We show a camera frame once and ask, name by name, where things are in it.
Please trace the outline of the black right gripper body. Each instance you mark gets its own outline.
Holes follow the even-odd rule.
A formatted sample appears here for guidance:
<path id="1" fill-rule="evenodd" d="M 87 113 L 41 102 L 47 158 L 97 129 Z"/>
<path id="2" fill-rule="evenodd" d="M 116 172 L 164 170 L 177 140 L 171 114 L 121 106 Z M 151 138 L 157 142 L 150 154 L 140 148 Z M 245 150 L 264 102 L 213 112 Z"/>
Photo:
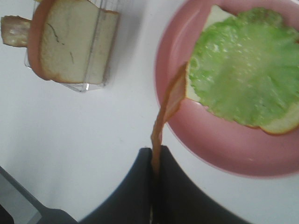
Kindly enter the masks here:
<path id="1" fill-rule="evenodd" d="M 15 224 L 76 224 L 67 212 L 39 202 L 4 168 L 0 169 L 0 206 Z"/>

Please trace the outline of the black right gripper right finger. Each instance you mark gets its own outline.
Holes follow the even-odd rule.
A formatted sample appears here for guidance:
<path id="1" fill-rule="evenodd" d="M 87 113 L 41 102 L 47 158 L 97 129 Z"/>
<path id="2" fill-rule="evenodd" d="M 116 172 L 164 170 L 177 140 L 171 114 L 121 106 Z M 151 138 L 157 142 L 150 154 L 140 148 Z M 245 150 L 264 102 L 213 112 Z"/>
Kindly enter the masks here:
<path id="1" fill-rule="evenodd" d="M 206 195 L 185 174 L 166 146 L 160 154 L 153 201 L 155 224 L 246 224 Z"/>

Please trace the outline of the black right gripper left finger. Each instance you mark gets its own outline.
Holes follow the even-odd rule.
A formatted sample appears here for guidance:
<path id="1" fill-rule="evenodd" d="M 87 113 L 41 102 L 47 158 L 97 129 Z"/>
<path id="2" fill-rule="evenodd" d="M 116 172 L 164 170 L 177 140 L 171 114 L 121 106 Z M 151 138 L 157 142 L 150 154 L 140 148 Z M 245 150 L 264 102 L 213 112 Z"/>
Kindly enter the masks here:
<path id="1" fill-rule="evenodd" d="M 149 224 L 152 196 L 152 151 L 141 148 L 117 189 L 81 224 Z"/>

